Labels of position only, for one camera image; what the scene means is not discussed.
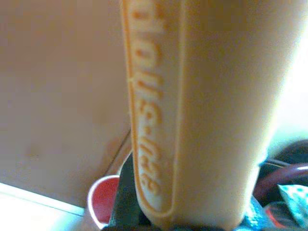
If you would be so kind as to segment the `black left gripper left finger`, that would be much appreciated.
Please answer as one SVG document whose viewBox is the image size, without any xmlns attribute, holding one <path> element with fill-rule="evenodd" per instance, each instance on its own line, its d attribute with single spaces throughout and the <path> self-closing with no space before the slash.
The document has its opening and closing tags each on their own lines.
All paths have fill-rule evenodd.
<svg viewBox="0 0 308 231">
<path fill-rule="evenodd" d="M 152 225 L 142 212 L 135 189 L 133 156 L 130 154 L 120 171 L 115 203 L 106 231 L 151 231 Z"/>
</svg>

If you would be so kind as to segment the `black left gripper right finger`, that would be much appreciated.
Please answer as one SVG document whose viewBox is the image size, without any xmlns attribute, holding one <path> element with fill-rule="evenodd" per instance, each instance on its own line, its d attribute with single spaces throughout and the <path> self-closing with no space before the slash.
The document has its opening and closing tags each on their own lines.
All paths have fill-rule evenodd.
<svg viewBox="0 0 308 231">
<path fill-rule="evenodd" d="M 252 198 L 247 207 L 244 219 L 236 228 L 237 231 L 261 231 L 268 226 L 268 218 L 260 203 Z"/>
</svg>

